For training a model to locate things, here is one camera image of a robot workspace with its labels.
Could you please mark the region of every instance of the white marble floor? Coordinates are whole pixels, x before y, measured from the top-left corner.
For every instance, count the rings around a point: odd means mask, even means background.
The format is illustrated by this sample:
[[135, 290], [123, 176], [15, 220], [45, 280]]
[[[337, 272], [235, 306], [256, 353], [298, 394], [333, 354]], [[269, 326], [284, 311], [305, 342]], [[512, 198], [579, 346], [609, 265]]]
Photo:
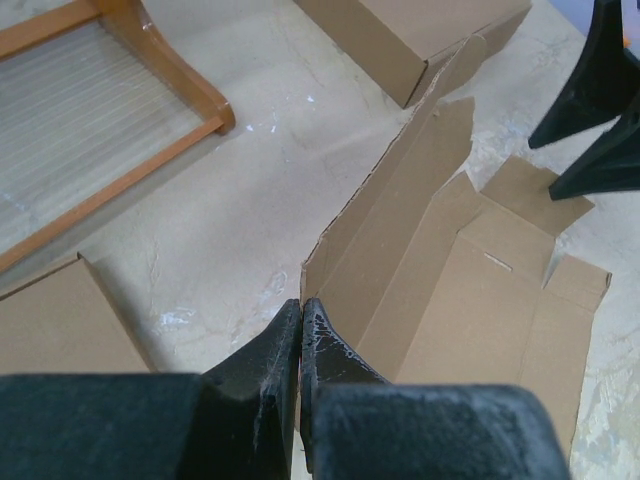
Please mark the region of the white marble floor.
[[[0, 25], [49, 3], [0, 0]], [[169, 42], [227, 95], [237, 129], [205, 140], [7, 272], [0, 285], [80, 250], [162, 370], [202, 371], [298, 295], [300, 263], [410, 112], [292, 0], [155, 0], [147, 7]], [[477, 185], [511, 153], [561, 171], [597, 136], [537, 152], [526, 146], [583, 42], [546, 0], [534, 0], [507, 48], [454, 93], [476, 97], [465, 168]], [[594, 211], [558, 242], [614, 273], [593, 328], [572, 470], [577, 479], [636, 479], [640, 193], [594, 201]], [[300, 449], [296, 479], [306, 478]]]

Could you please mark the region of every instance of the black stand leg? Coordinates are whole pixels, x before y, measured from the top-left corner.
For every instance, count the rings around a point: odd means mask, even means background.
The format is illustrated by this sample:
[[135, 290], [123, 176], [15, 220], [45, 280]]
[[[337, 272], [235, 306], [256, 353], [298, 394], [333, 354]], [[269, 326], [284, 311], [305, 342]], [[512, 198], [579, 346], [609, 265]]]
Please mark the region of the black stand leg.
[[623, 44], [621, 0], [595, 0], [580, 60], [529, 146], [540, 148], [613, 120], [639, 87], [640, 70]]
[[640, 189], [640, 93], [611, 130], [549, 187], [553, 200]]
[[539, 148], [622, 115], [549, 188], [553, 200], [640, 189], [640, 65], [624, 48], [621, 0], [595, 0], [573, 73], [529, 138]]

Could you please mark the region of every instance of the brown cardboard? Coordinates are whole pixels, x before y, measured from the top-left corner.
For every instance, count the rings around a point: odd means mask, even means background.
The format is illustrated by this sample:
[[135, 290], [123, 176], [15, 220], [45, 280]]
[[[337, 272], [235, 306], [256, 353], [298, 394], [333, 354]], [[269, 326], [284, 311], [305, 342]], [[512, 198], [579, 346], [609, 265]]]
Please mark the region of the brown cardboard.
[[493, 55], [531, 8], [530, 0], [296, 2], [402, 107], [424, 95], [468, 37], [484, 38]]
[[435, 104], [464, 70], [453, 57], [303, 267], [337, 332], [400, 383], [531, 389], [568, 453], [593, 315], [610, 274], [556, 237], [593, 205], [552, 202], [555, 174], [508, 159], [481, 192], [465, 173], [473, 101]]
[[0, 374], [150, 370], [83, 258], [59, 262], [0, 293]]

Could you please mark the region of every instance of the cardboard box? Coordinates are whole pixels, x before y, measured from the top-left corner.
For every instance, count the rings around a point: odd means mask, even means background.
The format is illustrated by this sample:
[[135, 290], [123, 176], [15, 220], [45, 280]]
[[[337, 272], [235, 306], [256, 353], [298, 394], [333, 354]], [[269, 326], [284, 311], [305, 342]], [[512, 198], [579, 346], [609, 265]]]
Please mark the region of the cardboard box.
[[149, 372], [141, 352], [81, 257], [0, 292], [0, 374]]
[[502, 50], [530, 0], [296, 0], [401, 107], [422, 98], [465, 39]]
[[552, 262], [557, 235], [592, 204], [551, 202], [551, 171], [513, 157], [481, 192], [465, 173], [450, 180], [471, 151], [474, 104], [435, 102], [468, 53], [440, 72], [323, 233], [302, 297], [319, 297], [336, 331], [393, 382], [532, 390], [568, 454], [610, 274], [569, 256]]

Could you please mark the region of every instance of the black plastic object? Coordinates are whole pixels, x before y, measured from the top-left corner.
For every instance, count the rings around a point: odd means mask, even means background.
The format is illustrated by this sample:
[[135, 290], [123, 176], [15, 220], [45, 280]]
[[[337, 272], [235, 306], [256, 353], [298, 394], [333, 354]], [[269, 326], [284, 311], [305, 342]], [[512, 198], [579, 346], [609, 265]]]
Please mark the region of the black plastic object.
[[322, 385], [314, 480], [568, 480], [551, 423], [516, 387]]
[[640, 64], [623, 42], [621, 0], [595, 0], [580, 60], [529, 146], [621, 117], [549, 187], [553, 200], [640, 189]]
[[318, 387], [330, 383], [388, 383], [345, 342], [331, 326], [317, 298], [307, 301], [303, 317], [300, 384], [300, 436], [307, 470], [313, 472], [312, 412]]
[[640, 190], [640, 95], [549, 187], [553, 200], [589, 193]]
[[0, 378], [0, 478], [288, 479], [302, 337], [288, 301], [204, 375]]
[[531, 148], [606, 123], [627, 109], [640, 88], [640, 69], [623, 41], [621, 0], [595, 0], [578, 64], [529, 138]]

